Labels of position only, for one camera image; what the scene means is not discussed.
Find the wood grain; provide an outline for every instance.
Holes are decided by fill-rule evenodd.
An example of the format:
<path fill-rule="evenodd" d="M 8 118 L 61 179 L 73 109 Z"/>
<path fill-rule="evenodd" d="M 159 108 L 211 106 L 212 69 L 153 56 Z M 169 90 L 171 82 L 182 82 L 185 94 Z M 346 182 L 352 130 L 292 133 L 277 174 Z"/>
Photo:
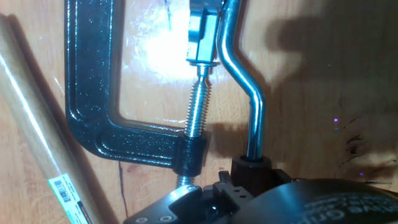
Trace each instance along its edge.
<path fill-rule="evenodd" d="M 127 0 L 120 113 L 183 126 L 195 71 L 185 62 L 188 0 Z M 106 223 L 121 223 L 174 187 L 171 170 L 107 161 L 80 149 L 64 118 L 63 1 L 0 2 Z M 398 191 L 396 1 L 250 0 L 241 55 L 267 97 L 264 155 L 292 177 L 344 178 Z M 248 98 L 210 76 L 206 166 L 211 184 L 243 153 Z M 1 223 L 68 223 L 0 100 Z M 123 180 L 124 200 L 121 195 Z"/>

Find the barcode sticker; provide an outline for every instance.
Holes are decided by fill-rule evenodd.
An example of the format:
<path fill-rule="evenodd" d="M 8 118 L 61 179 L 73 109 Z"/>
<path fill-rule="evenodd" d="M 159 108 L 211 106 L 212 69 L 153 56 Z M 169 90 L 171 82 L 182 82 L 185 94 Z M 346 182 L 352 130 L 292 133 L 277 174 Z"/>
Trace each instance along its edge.
<path fill-rule="evenodd" d="M 48 182 L 72 224 L 92 224 L 68 174 Z"/>

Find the barcode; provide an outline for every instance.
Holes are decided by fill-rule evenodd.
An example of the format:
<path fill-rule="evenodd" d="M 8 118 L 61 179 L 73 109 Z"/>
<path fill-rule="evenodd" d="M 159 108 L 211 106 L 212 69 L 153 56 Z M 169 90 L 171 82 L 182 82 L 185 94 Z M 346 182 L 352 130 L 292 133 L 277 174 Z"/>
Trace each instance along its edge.
<path fill-rule="evenodd" d="M 63 202 L 67 203 L 70 202 L 70 197 L 68 192 L 65 190 L 65 186 L 63 185 L 61 180 L 57 180 L 54 182 L 55 186 L 57 187 L 58 192 L 60 193 Z"/>

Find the screw head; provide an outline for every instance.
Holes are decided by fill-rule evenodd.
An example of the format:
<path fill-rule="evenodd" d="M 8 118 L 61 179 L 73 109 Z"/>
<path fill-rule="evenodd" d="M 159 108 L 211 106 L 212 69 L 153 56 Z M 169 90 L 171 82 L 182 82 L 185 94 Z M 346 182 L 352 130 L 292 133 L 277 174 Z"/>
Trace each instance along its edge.
<path fill-rule="evenodd" d="M 170 215 L 166 215 L 166 216 L 161 217 L 159 219 L 159 221 L 161 221 L 161 222 L 171 222 L 171 221 L 173 221 L 173 217 L 171 217 Z"/>
<path fill-rule="evenodd" d="M 136 223 L 145 223 L 145 222 L 148 222 L 147 217 L 140 217 L 136 219 Z"/>

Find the wooden handle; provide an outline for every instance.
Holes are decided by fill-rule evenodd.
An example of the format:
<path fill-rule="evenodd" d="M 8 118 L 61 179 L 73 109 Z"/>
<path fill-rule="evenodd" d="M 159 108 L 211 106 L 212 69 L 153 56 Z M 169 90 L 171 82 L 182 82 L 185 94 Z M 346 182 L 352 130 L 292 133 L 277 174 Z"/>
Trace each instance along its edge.
<path fill-rule="evenodd" d="M 45 104 L 3 15 L 0 15 L 0 92 L 45 178 L 68 174 L 92 223 L 103 223 L 66 140 Z"/>

